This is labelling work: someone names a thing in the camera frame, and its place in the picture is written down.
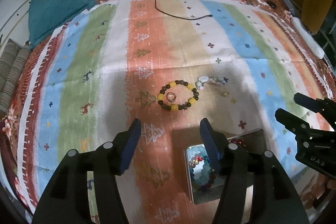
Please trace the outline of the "person's right hand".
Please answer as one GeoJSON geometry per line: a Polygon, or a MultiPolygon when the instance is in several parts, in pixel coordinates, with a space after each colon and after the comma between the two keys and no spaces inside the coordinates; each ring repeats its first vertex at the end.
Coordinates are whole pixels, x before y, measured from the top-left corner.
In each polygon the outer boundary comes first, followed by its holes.
{"type": "Polygon", "coordinates": [[[323,174],[319,174],[317,178],[314,176],[299,194],[304,208],[311,209],[313,200],[322,197],[326,189],[335,190],[335,179],[328,178],[323,174]]]}

